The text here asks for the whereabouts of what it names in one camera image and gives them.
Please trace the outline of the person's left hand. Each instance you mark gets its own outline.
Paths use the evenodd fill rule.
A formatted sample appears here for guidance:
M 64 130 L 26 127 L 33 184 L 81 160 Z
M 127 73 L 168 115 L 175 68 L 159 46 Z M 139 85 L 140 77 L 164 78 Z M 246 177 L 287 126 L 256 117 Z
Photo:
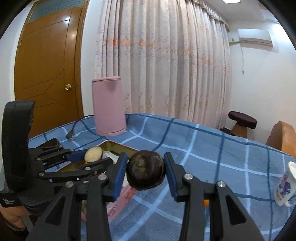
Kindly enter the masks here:
M 8 228 L 16 228 L 16 230 L 26 229 L 26 225 L 22 219 L 23 216 L 28 216 L 30 213 L 23 206 L 2 207 L 1 206 L 1 232 Z

